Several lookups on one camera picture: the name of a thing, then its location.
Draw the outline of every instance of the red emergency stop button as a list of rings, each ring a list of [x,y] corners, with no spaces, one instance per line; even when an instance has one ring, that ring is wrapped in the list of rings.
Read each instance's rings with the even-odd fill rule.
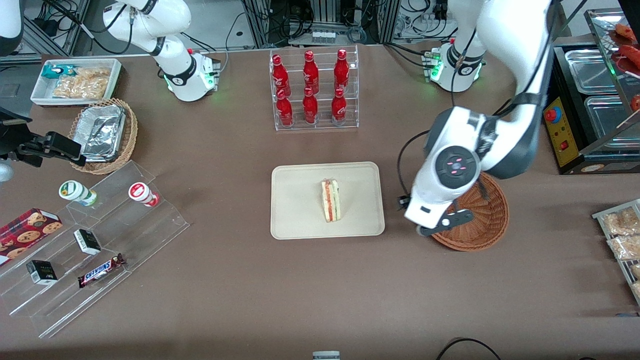
[[[557,112],[555,109],[549,109],[545,112],[545,120],[552,122],[557,117]]]

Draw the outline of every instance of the brown table surface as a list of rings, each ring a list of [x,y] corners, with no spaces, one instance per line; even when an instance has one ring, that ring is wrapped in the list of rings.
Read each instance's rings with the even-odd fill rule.
[[[0,311],[0,359],[434,359],[470,336],[503,359],[640,358],[640,318],[591,214],[638,198],[637,175],[559,176],[546,131],[527,173],[500,181],[511,221],[478,253],[421,238],[396,211],[396,156],[451,106],[421,70],[382,46],[360,46],[360,128],[282,134],[273,128],[268,51],[233,53],[220,90],[180,102],[150,57],[120,58],[116,95],[135,111],[133,159],[193,225],[50,340],[28,318]],[[491,113],[513,94],[491,56],[456,102]],[[34,106],[32,131],[67,134],[77,108]],[[405,152],[411,182],[422,141]],[[279,241],[269,232],[271,171],[279,165],[373,161],[385,232]],[[30,207],[65,205],[67,179],[102,176],[45,160],[16,164],[0,192],[0,223]],[[459,344],[444,359],[492,359]]]

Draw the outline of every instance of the clear acrylic display stand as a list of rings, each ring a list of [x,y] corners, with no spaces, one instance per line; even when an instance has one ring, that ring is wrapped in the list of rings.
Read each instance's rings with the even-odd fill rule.
[[[189,227],[162,195],[153,208],[129,198],[129,187],[139,181],[160,194],[153,180],[153,175],[129,161],[92,187],[98,194],[93,206],[71,202],[60,211],[58,216],[64,224],[61,231],[31,248],[29,256],[0,268],[0,291],[9,313],[30,317],[38,335],[50,338]],[[99,254],[80,251],[73,235],[78,229],[94,233],[102,247]],[[78,277],[118,253],[126,264],[79,288]],[[50,286],[34,284],[25,266],[32,259],[50,261],[58,282]]]
[[[333,67],[338,59],[338,50],[345,49],[347,51],[347,62],[349,63],[349,86],[344,93],[347,100],[346,122],[342,126],[335,126],[332,123],[331,101],[334,96],[333,85]],[[320,73],[320,92],[316,94],[318,100],[318,121],[315,125],[307,124],[305,121],[305,113],[302,108],[302,100],[305,97],[305,78],[302,69],[305,66],[305,51],[308,49],[275,49],[271,50],[269,57],[269,78],[271,80],[271,98],[273,101],[273,118],[276,130],[313,130],[313,129],[344,129],[346,127],[358,127],[359,107],[358,99],[360,97],[359,78],[358,78],[358,48],[355,46],[344,47],[313,47],[314,57]],[[293,108],[293,126],[284,127],[278,117],[278,109],[276,108],[276,88],[273,83],[273,55],[279,54],[282,57],[282,65],[287,69],[289,74],[289,86],[291,87],[291,96],[289,101]]]

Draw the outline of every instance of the coca-cola bottle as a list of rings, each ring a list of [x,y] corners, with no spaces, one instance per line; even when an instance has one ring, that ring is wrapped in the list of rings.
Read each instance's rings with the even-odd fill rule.
[[[314,125],[318,120],[318,100],[314,96],[311,86],[305,87],[305,98],[302,100],[302,107],[305,109],[305,121],[309,125]]]
[[[273,55],[273,82],[276,85],[276,94],[279,90],[284,90],[285,96],[291,96],[291,87],[289,86],[289,74],[287,69],[282,65],[282,57],[278,54]]]
[[[284,127],[293,126],[293,110],[291,109],[291,103],[285,96],[284,89],[278,90],[276,93],[278,100],[276,101],[276,109],[278,109],[278,117]]]
[[[344,99],[344,89],[341,87],[335,89],[335,97],[331,101],[332,121],[335,126],[342,126],[346,121],[345,113],[347,112],[347,100]]]
[[[349,85],[349,63],[347,62],[347,51],[345,49],[338,50],[338,61],[333,68],[333,78],[335,88],[347,88]]]
[[[314,94],[317,94],[320,91],[320,76],[311,50],[305,52],[305,67],[302,72],[305,73],[305,86],[311,86]]]

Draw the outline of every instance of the brown wicker basket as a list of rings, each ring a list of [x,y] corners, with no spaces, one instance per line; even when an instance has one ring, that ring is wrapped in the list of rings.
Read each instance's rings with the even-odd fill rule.
[[[136,120],[136,114],[131,111],[131,108],[129,107],[129,105],[127,105],[126,102],[120,99],[103,100],[89,106],[99,107],[108,105],[121,106],[127,112],[127,118],[125,119],[124,130],[122,133],[122,140],[120,141],[120,148],[118,150],[119,155],[116,160],[112,161],[111,163],[86,163],[83,167],[79,167],[72,163],[71,166],[73,166],[76,170],[89,172],[93,175],[105,175],[123,167],[131,158],[133,148],[136,146],[136,136],[138,135],[138,121]],[[79,119],[80,114],[76,116],[76,120],[74,121],[73,125],[71,125],[71,131],[69,132],[70,139],[73,139],[74,134],[76,133],[76,126],[78,125]]]
[[[440,243],[460,251],[479,251],[497,243],[504,236],[509,224],[509,205],[498,183],[488,174],[480,173],[480,181],[486,189],[485,200],[476,182],[469,191],[458,198],[460,209],[469,209],[474,219],[451,230],[441,231],[432,237]]]

